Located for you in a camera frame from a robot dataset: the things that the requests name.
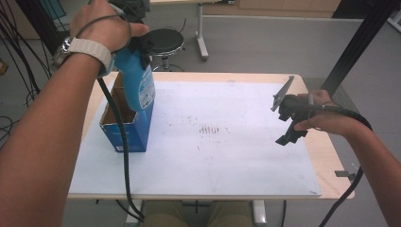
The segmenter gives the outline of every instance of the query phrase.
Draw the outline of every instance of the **person's left hand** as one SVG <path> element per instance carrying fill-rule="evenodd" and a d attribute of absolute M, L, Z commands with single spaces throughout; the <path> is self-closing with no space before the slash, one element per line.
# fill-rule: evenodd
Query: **person's left hand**
<path fill-rule="evenodd" d="M 71 36 L 75 37 L 85 25 L 94 19 L 115 15 L 116 11 L 106 0 L 92 0 L 90 5 L 85 5 L 75 16 L 70 25 Z M 148 33 L 148 26 L 143 24 L 128 24 L 118 16 L 100 20 L 86 27 L 79 35 L 80 39 L 96 41 L 105 45 L 111 52 L 121 49 L 129 41 L 130 31 L 132 36 L 143 36 Z"/>

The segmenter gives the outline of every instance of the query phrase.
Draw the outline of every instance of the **cabinet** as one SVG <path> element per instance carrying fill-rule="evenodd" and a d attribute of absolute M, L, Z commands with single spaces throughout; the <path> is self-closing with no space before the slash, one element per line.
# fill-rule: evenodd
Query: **cabinet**
<path fill-rule="evenodd" d="M 341 0 L 235 0 L 231 6 L 207 5 L 204 14 L 331 18 Z"/>

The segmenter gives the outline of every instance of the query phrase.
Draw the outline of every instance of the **gray floor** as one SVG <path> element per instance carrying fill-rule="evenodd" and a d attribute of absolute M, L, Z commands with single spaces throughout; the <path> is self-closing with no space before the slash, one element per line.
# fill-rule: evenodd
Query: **gray floor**
<path fill-rule="evenodd" d="M 183 20 L 148 23 L 153 28 L 181 29 Z M 205 17 L 203 33 L 210 57 L 204 61 L 194 35 L 197 21 L 189 18 L 183 30 L 185 51 L 170 61 L 188 72 L 291 73 L 324 79 L 359 25 L 360 21 L 350 20 Z M 38 42 L 31 43 L 41 51 Z M 11 62 L 1 44 L 0 50 L 0 57 Z M 401 121 L 398 119 L 401 107 L 397 101 L 401 97 L 400 62 L 401 34 L 386 24 L 342 84 L 398 159 L 401 159 Z M 18 119 L 25 110 L 25 98 L 23 83 L 11 66 L 0 77 L 0 115 Z M 331 139 L 345 169 L 355 173 L 358 163 L 353 151 L 342 138 L 332 135 Z M 333 201 L 288 201 L 285 226 L 318 226 L 332 204 Z M 282 201 L 266 201 L 266 209 L 269 226 L 279 226 Z M 193 223 L 191 226 L 203 226 L 206 221 L 204 211 L 196 215 L 193 208 L 187 208 L 185 212 Z M 99 204 L 69 201 L 63 225 L 123 226 L 125 218 L 114 201 Z M 346 201 L 327 226 L 386 226 L 366 178 L 357 187 L 355 198 Z"/>

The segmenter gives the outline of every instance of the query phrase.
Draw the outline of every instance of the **black pole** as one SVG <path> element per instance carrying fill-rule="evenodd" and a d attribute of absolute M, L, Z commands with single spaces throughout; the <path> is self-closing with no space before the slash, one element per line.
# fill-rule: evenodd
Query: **black pole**
<path fill-rule="evenodd" d="M 57 30 L 53 20 L 47 15 L 40 0 L 15 0 L 21 11 L 38 33 L 44 45 L 51 54 L 54 54 L 61 45 L 61 33 Z"/>
<path fill-rule="evenodd" d="M 386 23 L 397 3 L 398 0 L 377 1 L 323 83 L 322 90 L 326 90 L 331 96 L 336 92 L 363 51 Z"/>

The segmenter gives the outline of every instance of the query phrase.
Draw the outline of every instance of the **forearm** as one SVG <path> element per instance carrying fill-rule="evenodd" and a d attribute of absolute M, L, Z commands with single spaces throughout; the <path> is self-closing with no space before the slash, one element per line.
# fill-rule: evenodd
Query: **forearm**
<path fill-rule="evenodd" d="M 53 221 L 62 220 L 99 67 L 100 62 L 90 56 L 72 55 L 46 84 L 1 150 L 0 217 L 8 218 L 9 226 L 25 226 L 27 223 L 18 221 L 31 218 L 30 226 L 61 225 Z M 21 214 L 31 218 L 18 217 Z M 46 214 L 55 217 L 44 217 Z"/>
<path fill-rule="evenodd" d="M 353 148 L 389 226 L 401 226 L 401 165 L 379 138 L 354 122 L 344 137 Z"/>

